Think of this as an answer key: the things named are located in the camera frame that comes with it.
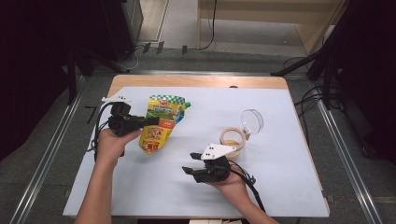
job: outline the person's right arm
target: person's right arm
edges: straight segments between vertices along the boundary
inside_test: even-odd
[[[208,184],[218,189],[250,224],[277,223],[250,200],[246,184],[240,176],[230,173],[226,180]]]

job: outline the gray floor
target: gray floor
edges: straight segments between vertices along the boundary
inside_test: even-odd
[[[163,34],[162,38],[172,39]],[[193,71],[197,72],[240,72],[249,76],[267,76],[284,66],[296,62],[291,56],[304,56],[300,51],[288,53],[255,53],[243,48],[240,52],[211,52],[189,50],[185,55],[180,49],[164,49],[157,54],[152,48],[147,53],[136,53],[139,64],[132,74],[145,74],[145,71]],[[137,61],[134,55],[122,62],[126,67],[134,67]],[[67,132],[60,144],[54,160],[48,170],[44,183],[27,214],[25,223],[72,223],[70,217],[62,213],[67,202],[64,196],[73,186],[82,156],[89,144],[93,123],[87,124],[92,110],[86,105],[99,106],[100,99],[106,96],[112,78],[116,75],[102,65],[96,65],[93,77],[87,78],[76,113],[71,119]],[[311,88],[306,79],[306,67],[294,71],[286,77],[290,94],[294,102],[301,100]],[[25,188],[35,174],[35,169],[44,155],[64,111],[68,92],[65,91],[53,104],[47,115],[36,126],[28,141],[0,163],[0,223],[8,223],[16,211]],[[332,110],[337,125],[348,145],[348,150],[356,163],[362,179],[372,194],[383,223],[396,223],[396,167],[388,161],[370,160],[361,153],[361,145],[354,134],[346,116]],[[324,119],[315,106],[305,115],[310,136],[310,150],[318,175],[326,195],[329,198],[331,215],[329,218],[303,218],[300,223],[367,223],[366,216],[353,189],[350,179]],[[294,223],[295,218],[277,217],[281,223]],[[115,218],[114,223],[135,223],[135,220]]]

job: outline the person's left hand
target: person's left hand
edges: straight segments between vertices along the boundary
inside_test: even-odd
[[[110,129],[103,129],[99,133],[96,163],[114,168],[125,146],[141,133],[141,130],[137,130],[124,136],[117,136]]]

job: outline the plastic food package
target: plastic food package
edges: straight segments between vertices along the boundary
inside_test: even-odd
[[[150,96],[146,118],[159,117],[160,123],[144,127],[139,146],[147,154],[162,148],[175,126],[184,118],[184,111],[190,106],[191,104],[186,103],[180,96]]]

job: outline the metal strip on floor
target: metal strip on floor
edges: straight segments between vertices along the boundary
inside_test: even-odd
[[[352,156],[349,154],[347,144],[345,143],[343,136],[339,132],[337,124],[332,116],[332,111],[327,110],[326,106],[320,101],[318,107],[329,132],[334,141],[335,147],[340,155],[341,161],[346,169],[346,174],[355,190],[356,196],[361,203],[361,208],[363,209],[364,215],[366,215],[367,221],[369,223],[383,223],[379,212],[376,209],[374,200],[367,189]]]
[[[56,156],[59,145],[62,143],[64,135],[66,133],[67,127],[70,124],[71,119],[73,118],[76,109],[78,107],[79,101],[81,99],[82,90],[85,88],[87,82],[87,78],[80,77],[78,81],[78,86],[80,91],[76,96],[74,102],[69,105],[64,111],[64,115],[55,130],[54,135],[52,136],[49,145],[47,146],[46,151],[35,170],[35,174],[33,175],[30,183],[28,184],[26,190],[24,191],[21,201],[17,207],[17,210],[12,217],[10,224],[14,223],[24,223],[27,216],[29,215],[30,209],[32,208],[33,203],[35,202],[35,198],[38,195],[38,192],[41,189],[41,186],[44,183],[46,175],[52,165],[52,162]]]

